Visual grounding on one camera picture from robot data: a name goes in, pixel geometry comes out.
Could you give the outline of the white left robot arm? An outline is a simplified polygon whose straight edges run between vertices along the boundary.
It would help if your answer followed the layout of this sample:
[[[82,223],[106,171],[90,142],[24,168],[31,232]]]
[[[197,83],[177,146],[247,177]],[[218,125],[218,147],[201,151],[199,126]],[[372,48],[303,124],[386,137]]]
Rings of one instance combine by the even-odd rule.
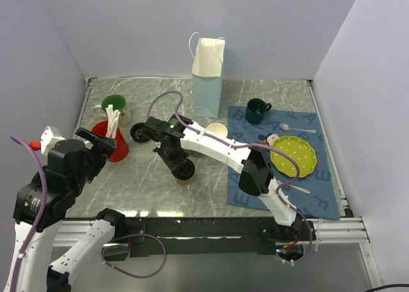
[[[76,139],[65,139],[55,127],[46,127],[39,141],[25,147],[38,172],[19,190],[13,218],[15,247],[5,291],[71,291],[73,282],[109,241],[126,237],[124,214],[104,209],[65,254],[50,262],[54,240],[85,184],[100,173],[114,153],[116,141],[78,128]]]

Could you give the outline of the brown pulp cup carrier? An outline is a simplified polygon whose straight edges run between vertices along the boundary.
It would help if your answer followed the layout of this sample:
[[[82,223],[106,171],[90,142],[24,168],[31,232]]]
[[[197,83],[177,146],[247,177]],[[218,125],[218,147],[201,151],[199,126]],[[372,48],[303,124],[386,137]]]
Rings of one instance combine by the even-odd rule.
[[[196,157],[196,158],[201,158],[204,157],[205,155],[198,152],[198,151],[194,151],[194,150],[185,150],[190,157]]]

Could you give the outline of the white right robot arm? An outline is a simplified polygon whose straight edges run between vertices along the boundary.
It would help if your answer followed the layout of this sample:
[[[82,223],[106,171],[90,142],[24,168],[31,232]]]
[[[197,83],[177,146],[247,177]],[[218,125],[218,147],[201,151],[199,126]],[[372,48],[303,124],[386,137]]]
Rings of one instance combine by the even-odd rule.
[[[176,116],[168,121],[149,117],[143,124],[142,134],[155,142],[154,152],[176,181],[190,181],[195,174],[188,151],[204,154],[232,168],[240,175],[240,190],[262,200],[273,216],[273,240],[292,242],[308,235],[302,232],[302,217],[295,205],[279,189],[272,172],[270,152],[265,146],[248,147],[209,132],[191,119]]]

